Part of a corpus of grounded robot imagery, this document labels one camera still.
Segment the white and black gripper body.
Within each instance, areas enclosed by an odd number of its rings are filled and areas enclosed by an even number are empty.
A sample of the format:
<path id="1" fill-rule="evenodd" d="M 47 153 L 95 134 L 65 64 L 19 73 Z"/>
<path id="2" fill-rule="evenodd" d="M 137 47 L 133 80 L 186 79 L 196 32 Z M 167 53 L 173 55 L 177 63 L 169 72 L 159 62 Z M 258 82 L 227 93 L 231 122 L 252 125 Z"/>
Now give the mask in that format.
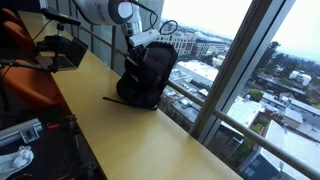
<path id="1" fill-rule="evenodd" d="M 146 48 L 143 45 L 133 46 L 129 42 L 128 36 L 125 37 L 125 41 L 127 45 L 127 56 L 130 57 L 135 62 L 142 60 L 145 55 Z"/>

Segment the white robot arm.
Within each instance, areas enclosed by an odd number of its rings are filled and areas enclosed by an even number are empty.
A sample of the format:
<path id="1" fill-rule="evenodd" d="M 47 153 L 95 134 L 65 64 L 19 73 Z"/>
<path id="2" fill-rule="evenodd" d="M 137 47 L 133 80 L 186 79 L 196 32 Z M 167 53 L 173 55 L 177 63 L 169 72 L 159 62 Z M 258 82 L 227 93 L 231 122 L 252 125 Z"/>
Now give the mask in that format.
<path id="1" fill-rule="evenodd" d="M 72 0 L 82 17 L 94 25 L 120 26 L 126 40 L 127 52 L 143 47 L 130 39 L 143 33 L 137 0 Z"/>

